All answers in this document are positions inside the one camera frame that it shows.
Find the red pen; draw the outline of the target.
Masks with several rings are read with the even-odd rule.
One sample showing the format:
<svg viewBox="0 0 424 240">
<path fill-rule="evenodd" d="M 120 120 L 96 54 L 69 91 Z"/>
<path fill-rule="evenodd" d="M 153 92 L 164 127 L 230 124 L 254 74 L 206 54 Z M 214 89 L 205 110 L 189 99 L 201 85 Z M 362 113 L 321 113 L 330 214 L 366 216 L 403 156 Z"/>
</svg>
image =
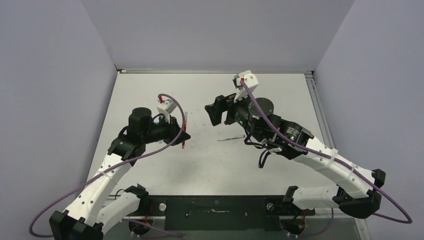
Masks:
<svg viewBox="0 0 424 240">
<path fill-rule="evenodd" d="M 185 149 L 185 143 L 186 143 L 186 134 L 187 133 L 187 131 L 184 131 L 184 136 L 183 136 L 183 141 L 182 141 L 182 143 L 181 143 L 181 149 Z"/>
</svg>

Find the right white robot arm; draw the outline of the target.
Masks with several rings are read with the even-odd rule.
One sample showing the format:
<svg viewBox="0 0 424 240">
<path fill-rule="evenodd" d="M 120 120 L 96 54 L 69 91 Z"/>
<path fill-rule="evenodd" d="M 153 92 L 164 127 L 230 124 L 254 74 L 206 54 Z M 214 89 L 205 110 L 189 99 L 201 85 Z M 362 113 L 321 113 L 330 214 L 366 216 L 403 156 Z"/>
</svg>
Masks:
<svg viewBox="0 0 424 240">
<path fill-rule="evenodd" d="M 235 95 L 217 96 L 205 110 L 213 126 L 238 124 L 245 133 L 245 144 L 262 150 L 258 167 L 276 154 L 304 164 L 332 181 L 321 187 L 290 186 L 282 207 L 289 214 L 316 208 L 336 208 L 358 219 L 366 219 L 381 206 L 377 188 L 385 183 L 380 169 L 368 170 L 353 164 L 335 149 L 325 146 L 309 130 L 274 114 L 271 100 L 249 97 L 236 100 Z"/>
</svg>

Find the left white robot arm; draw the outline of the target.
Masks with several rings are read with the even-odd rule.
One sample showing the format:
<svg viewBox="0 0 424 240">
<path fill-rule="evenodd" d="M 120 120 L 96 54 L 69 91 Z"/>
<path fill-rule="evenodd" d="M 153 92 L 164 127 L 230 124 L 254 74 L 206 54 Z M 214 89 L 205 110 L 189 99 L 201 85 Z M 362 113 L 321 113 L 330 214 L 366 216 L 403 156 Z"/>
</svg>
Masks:
<svg viewBox="0 0 424 240">
<path fill-rule="evenodd" d="M 171 115 L 173 106 L 160 103 L 157 111 L 158 121 L 146 107 L 132 110 L 128 125 L 111 142 L 95 175 L 72 203 L 49 218 L 55 240 L 102 240 L 105 233 L 128 214 L 143 215 L 148 211 L 147 193 L 139 186 L 130 186 L 113 203 L 106 207 L 103 204 L 135 162 L 147 156 L 148 144 L 164 142 L 170 147 L 190 139 L 184 127 Z"/>
</svg>

